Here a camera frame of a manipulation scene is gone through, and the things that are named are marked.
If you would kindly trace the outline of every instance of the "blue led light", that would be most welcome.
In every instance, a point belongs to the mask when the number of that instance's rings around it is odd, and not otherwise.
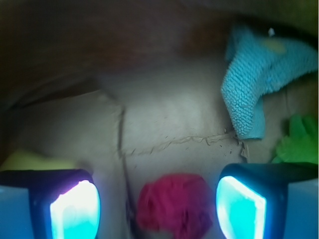
[[[94,184],[79,182],[50,205],[53,239],[94,239],[100,222],[100,197]]]
[[[262,239],[266,199],[232,176],[220,179],[216,192],[220,227],[228,239]]]

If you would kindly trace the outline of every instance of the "pink cloth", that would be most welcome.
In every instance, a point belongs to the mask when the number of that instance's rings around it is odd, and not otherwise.
[[[213,224],[214,201],[201,176],[166,175],[143,187],[137,222],[144,230],[170,231],[175,239],[200,239]]]

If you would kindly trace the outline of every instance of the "light blue towel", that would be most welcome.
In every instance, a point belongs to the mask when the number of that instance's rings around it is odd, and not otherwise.
[[[264,137],[263,95],[318,70],[318,52],[309,45],[262,37],[246,26],[233,28],[226,60],[231,63],[221,93],[239,139]]]

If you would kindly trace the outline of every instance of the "green glove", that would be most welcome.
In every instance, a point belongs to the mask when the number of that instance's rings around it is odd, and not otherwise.
[[[318,120],[294,115],[290,118],[289,136],[277,146],[277,156],[272,162],[318,164],[318,142]]]

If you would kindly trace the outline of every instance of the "yellow sponge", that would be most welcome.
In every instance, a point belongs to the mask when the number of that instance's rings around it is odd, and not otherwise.
[[[62,158],[47,158],[39,154],[18,149],[0,166],[5,170],[57,170],[81,168],[76,161]]]

